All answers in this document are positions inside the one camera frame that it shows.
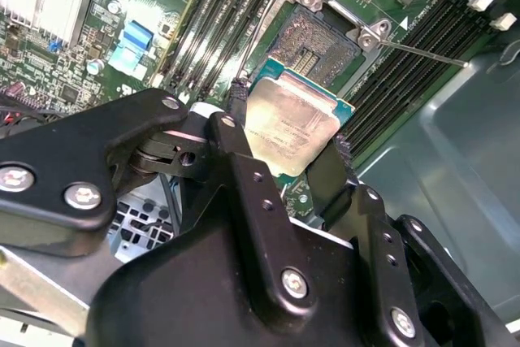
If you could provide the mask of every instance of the black mounting arm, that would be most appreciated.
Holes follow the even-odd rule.
[[[93,252],[117,195],[165,172],[198,183],[183,234],[104,283],[88,347],[516,345],[427,228],[390,219],[343,157],[332,142],[308,176],[349,242],[289,221],[230,115],[146,90],[0,141],[0,244]]]

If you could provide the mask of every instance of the hex screw head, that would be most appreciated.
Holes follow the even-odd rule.
[[[34,183],[34,175],[29,170],[16,167],[0,168],[0,190],[8,193],[20,193],[27,190]]]
[[[101,193],[90,183],[73,184],[65,190],[65,202],[78,210],[92,210],[101,203]]]
[[[415,337],[415,326],[411,318],[401,309],[392,309],[392,320],[397,329],[404,336],[412,339]]]
[[[282,284],[285,290],[295,298],[303,298],[307,295],[307,283],[302,274],[288,268],[282,273]]]

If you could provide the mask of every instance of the capacitor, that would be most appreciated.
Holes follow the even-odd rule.
[[[87,72],[90,75],[96,76],[101,73],[101,71],[103,70],[104,67],[105,67],[105,63],[103,62],[103,60],[100,60],[100,59],[90,60],[87,63]]]
[[[114,15],[118,15],[121,12],[121,3],[118,0],[110,0],[106,5],[106,9]]]

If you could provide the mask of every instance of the green circuit board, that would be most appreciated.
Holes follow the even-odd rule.
[[[110,66],[93,76],[86,71],[86,64],[91,59],[101,59],[107,64],[125,21],[138,20],[154,33],[165,22],[175,28],[190,0],[118,0],[122,11],[117,15],[107,10],[110,1],[91,0],[78,44],[58,50],[50,49],[53,40],[46,34],[18,26],[19,44],[16,50],[9,50],[6,42],[12,23],[7,16],[0,15],[3,44],[0,46],[0,85],[23,81],[28,87],[27,98],[35,106],[65,113],[82,111],[148,88],[150,77],[170,45],[166,37],[157,35],[141,60],[146,68],[142,80]],[[62,97],[66,86],[78,92],[74,102]]]
[[[220,36],[222,42],[201,40],[202,46],[214,47],[216,54],[224,53],[231,39],[236,39],[236,45],[227,53],[226,63],[212,77],[210,85],[201,89],[193,89],[190,83],[185,83],[177,89],[171,89],[169,64],[175,60],[176,51],[182,45],[182,37],[192,32],[190,18],[196,15],[197,6],[204,0],[90,0],[77,45],[56,46],[53,38],[45,32],[15,26],[15,47],[13,47],[13,23],[8,15],[0,15],[0,87],[13,85],[22,81],[26,85],[24,99],[32,106],[53,109],[63,113],[74,113],[92,106],[121,98],[137,91],[157,87],[169,89],[184,102],[205,100],[223,106],[226,102],[228,89],[234,71],[249,38],[252,36],[255,24],[260,20],[259,10],[248,10],[245,13],[243,33],[236,36],[240,30],[236,25],[226,25],[226,16],[222,17],[223,30]],[[378,20],[387,19],[391,22],[389,40],[401,42],[405,40],[422,21],[427,19],[428,12],[439,0],[335,0],[342,7],[354,13],[363,23],[370,25]],[[117,2],[120,11],[111,11],[111,3]],[[211,4],[222,7],[225,0],[212,0]],[[240,0],[230,0],[230,12],[241,10]],[[249,57],[245,70],[254,75],[255,70],[262,67],[267,56],[276,47],[280,34],[288,21],[293,18],[296,4],[286,2],[274,16],[266,28],[262,39]],[[211,14],[218,19],[218,14]],[[139,62],[139,75],[126,75],[114,69],[110,58],[116,50],[120,35],[130,21],[144,26],[154,37],[145,55]],[[169,27],[164,33],[163,27]],[[483,47],[486,39],[481,39],[471,47],[474,54]],[[358,55],[342,69],[334,79],[321,87],[337,95],[338,98],[349,100],[363,86],[368,78],[392,53],[382,49],[375,59],[367,59]],[[97,75],[87,72],[87,64],[92,60],[101,60],[104,67]],[[450,72],[442,79],[443,83],[456,71]],[[200,75],[208,72],[200,70]],[[429,93],[422,96],[422,101],[437,90],[443,83],[432,85]],[[398,126],[413,114],[408,110],[404,116],[395,121],[394,127],[389,127],[384,134],[388,137]],[[379,145],[383,138],[374,143]],[[370,155],[375,146],[366,150],[363,158]],[[285,187],[285,201],[291,216],[304,216],[312,211],[312,200],[305,176],[296,180],[279,182],[280,190]]]

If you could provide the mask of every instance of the screw hole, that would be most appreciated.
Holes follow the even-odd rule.
[[[235,127],[235,120],[231,118],[229,115],[222,117],[222,122],[224,122],[227,126],[230,126],[231,128]]]
[[[260,172],[255,172],[255,173],[253,174],[253,180],[254,180],[255,182],[260,183],[260,182],[263,181],[263,175],[262,175]]]
[[[262,207],[267,211],[271,211],[271,210],[275,209],[275,207],[273,206],[273,203],[271,201],[269,201],[268,199],[264,199],[262,201]]]
[[[377,193],[376,193],[373,189],[368,188],[368,189],[366,189],[366,192],[368,193],[368,195],[370,196],[370,198],[372,198],[373,200],[377,200],[377,199],[379,199]]]
[[[183,167],[189,167],[195,163],[195,154],[192,152],[184,152],[179,157],[179,162]]]
[[[387,260],[394,267],[398,266],[397,260],[392,255],[387,255]]]

